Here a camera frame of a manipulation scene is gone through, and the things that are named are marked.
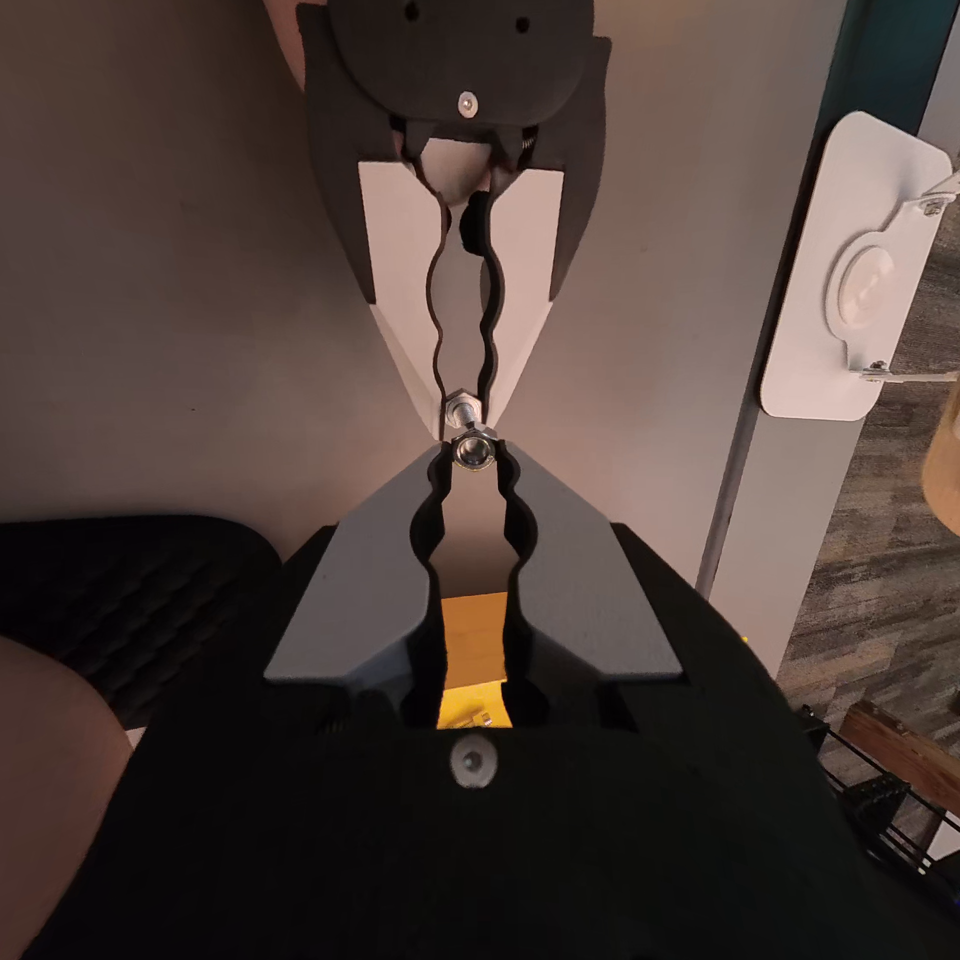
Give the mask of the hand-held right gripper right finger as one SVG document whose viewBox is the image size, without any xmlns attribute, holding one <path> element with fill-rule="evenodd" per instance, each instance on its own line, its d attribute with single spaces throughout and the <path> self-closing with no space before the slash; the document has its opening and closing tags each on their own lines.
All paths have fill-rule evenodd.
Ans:
<svg viewBox="0 0 960 960">
<path fill-rule="evenodd" d="M 502 643 L 510 724 L 627 725 L 621 689 L 681 682 L 683 666 L 612 522 L 508 440 L 496 467 L 516 559 Z"/>
</svg>

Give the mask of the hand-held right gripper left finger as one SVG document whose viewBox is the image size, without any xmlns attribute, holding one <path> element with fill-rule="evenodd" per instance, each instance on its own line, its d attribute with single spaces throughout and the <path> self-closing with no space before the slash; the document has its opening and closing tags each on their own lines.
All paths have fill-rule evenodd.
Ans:
<svg viewBox="0 0 960 960">
<path fill-rule="evenodd" d="M 376 692 L 435 727 L 448 673 L 439 580 L 452 451 L 437 443 L 336 526 L 264 671 L 276 685 Z"/>
</svg>

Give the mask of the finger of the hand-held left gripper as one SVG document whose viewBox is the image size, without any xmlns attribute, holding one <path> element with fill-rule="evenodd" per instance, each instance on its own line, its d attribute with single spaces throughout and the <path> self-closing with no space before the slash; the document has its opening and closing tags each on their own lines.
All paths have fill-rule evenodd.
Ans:
<svg viewBox="0 0 960 960">
<path fill-rule="evenodd" d="M 373 282 L 371 314 L 416 414 L 443 437 L 445 390 L 437 373 L 442 332 L 430 281 L 446 242 L 446 208 L 399 161 L 361 161 L 359 185 Z"/>
<path fill-rule="evenodd" d="M 486 425 L 502 417 L 553 305 L 564 178 L 528 169 L 497 195 L 475 191 L 463 212 L 462 245 L 482 258 L 488 276 L 477 379 Z"/>
</svg>

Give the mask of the yellow plastic bin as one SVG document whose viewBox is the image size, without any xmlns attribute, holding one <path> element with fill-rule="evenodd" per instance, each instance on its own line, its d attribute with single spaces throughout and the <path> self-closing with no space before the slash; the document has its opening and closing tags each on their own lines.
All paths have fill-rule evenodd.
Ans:
<svg viewBox="0 0 960 960">
<path fill-rule="evenodd" d="M 502 694 L 507 599 L 498 592 L 441 601 L 447 672 L 438 729 L 512 726 Z"/>
</svg>

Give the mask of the steel hex bolt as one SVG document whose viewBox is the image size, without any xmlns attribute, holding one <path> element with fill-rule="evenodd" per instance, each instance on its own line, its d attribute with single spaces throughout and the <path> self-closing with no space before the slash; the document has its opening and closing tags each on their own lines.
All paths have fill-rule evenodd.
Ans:
<svg viewBox="0 0 960 960">
<path fill-rule="evenodd" d="M 465 389 L 450 393 L 443 403 L 442 425 L 443 438 L 450 442 L 468 431 L 485 430 L 487 425 L 481 399 Z"/>
</svg>

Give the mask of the steel hex nut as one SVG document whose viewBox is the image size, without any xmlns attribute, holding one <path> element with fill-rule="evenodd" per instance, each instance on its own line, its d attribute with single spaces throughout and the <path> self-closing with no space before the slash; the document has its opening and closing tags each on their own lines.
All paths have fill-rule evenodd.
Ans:
<svg viewBox="0 0 960 960">
<path fill-rule="evenodd" d="M 478 473 L 497 460 L 498 436 L 484 424 L 472 424 L 450 444 L 453 462 L 464 470 Z"/>
</svg>

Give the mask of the person's right forearm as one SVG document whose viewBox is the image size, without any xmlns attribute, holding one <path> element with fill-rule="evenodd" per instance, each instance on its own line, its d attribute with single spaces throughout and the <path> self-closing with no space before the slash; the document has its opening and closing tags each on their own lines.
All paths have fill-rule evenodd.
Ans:
<svg viewBox="0 0 960 960">
<path fill-rule="evenodd" d="M 1 957 L 19 958 L 73 881 L 133 749 L 93 686 L 1 639 Z"/>
</svg>

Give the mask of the instruction sheet on stand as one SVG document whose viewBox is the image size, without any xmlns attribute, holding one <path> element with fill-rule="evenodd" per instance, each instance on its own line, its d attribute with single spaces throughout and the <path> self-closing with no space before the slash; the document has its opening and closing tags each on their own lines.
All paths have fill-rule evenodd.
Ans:
<svg viewBox="0 0 960 960">
<path fill-rule="evenodd" d="M 959 382 L 953 385 L 930 441 L 920 486 L 934 517 L 959 536 Z"/>
</svg>

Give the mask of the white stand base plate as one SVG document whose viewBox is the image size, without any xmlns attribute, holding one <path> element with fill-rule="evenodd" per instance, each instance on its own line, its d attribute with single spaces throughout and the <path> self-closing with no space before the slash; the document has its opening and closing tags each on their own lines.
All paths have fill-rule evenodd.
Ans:
<svg viewBox="0 0 960 960">
<path fill-rule="evenodd" d="M 882 386 L 958 371 L 891 363 L 943 214 L 949 155 L 863 111 L 826 139 L 759 389 L 769 417 L 855 422 Z"/>
</svg>

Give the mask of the wooden post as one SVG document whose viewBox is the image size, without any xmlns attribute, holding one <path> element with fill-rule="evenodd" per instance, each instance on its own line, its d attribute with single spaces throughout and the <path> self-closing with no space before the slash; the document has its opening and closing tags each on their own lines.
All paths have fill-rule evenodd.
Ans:
<svg viewBox="0 0 960 960">
<path fill-rule="evenodd" d="M 959 817 L 959 759 L 869 701 L 852 705 L 839 735 L 909 783 L 933 805 Z"/>
</svg>

